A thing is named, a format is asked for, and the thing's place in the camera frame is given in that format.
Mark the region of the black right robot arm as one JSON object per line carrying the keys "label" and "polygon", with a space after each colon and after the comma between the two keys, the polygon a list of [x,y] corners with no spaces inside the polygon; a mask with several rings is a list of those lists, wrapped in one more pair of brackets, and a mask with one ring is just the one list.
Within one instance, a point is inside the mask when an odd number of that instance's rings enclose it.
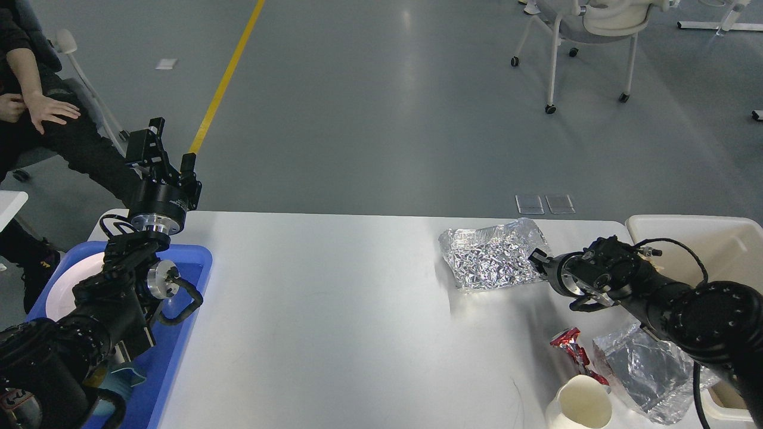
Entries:
{"label": "black right robot arm", "polygon": [[556,293],[572,298],[570,310],[619,305],[654,339],[689,355],[695,374],[710,369],[736,389],[761,427],[761,293],[738,282],[710,281],[703,265],[695,286],[671,279],[648,260],[661,253],[650,239],[627,244],[612,236],[558,256],[536,248],[529,261]]}

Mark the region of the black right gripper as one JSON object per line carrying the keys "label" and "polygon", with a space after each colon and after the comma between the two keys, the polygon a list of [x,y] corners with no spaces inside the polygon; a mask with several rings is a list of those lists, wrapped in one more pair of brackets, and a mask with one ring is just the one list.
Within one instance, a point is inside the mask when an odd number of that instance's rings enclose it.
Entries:
{"label": "black right gripper", "polygon": [[577,280],[569,273],[566,265],[578,260],[582,253],[566,253],[550,256],[540,248],[532,250],[528,260],[539,275],[545,275],[551,288],[559,295],[566,297],[583,297],[584,291],[578,286]]}

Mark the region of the person's bare forearm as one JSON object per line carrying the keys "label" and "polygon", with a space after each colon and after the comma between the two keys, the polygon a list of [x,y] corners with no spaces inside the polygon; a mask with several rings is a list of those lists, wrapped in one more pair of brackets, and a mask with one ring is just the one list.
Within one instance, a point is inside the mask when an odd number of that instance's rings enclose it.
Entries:
{"label": "person's bare forearm", "polygon": [[36,101],[43,96],[36,57],[31,49],[19,47],[6,52],[7,62],[21,85],[25,101]]}

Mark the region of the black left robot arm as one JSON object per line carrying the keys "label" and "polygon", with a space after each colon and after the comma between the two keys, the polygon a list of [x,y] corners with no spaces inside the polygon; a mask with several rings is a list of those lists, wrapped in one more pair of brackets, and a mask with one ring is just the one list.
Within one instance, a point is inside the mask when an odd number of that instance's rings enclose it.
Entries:
{"label": "black left robot arm", "polygon": [[198,288],[158,254],[198,207],[196,155],[174,168],[163,147],[165,120],[130,133],[126,165],[141,184],[126,216],[105,214],[103,268],[73,286],[75,308],[60,320],[36,318],[2,332],[2,427],[80,428],[98,402],[113,405],[104,428],[125,420],[126,401],[100,387],[107,359],[125,361],[155,345],[153,322],[182,323],[203,304]]}

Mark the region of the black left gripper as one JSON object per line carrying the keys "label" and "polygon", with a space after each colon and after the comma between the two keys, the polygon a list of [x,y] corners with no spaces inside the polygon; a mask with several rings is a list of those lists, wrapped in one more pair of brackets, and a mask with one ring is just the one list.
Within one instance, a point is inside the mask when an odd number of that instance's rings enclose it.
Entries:
{"label": "black left gripper", "polygon": [[155,117],[148,128],[131,132],[128,138],[125,164],[141,179],[128,222],[137,231],[178,234],[187,213],[198,207],[202,184],[194,171],[193,152],[182,156],[179,172],[171,165],[163,147],[164,125],[163,117]]}

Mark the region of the person's hand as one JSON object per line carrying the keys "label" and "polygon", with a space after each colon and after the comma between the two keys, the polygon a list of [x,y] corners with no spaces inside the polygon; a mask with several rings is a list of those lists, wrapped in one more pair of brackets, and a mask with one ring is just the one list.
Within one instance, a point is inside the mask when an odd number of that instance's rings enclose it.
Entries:
{"label": "person's hand", "polygon": [[45,134],[44,122],[66,125],[67,119],[76,120],[81,116],[77,106],[65,101],[53,100],[38,92],[23,95],[23,100],[31,122],[40,134]]}

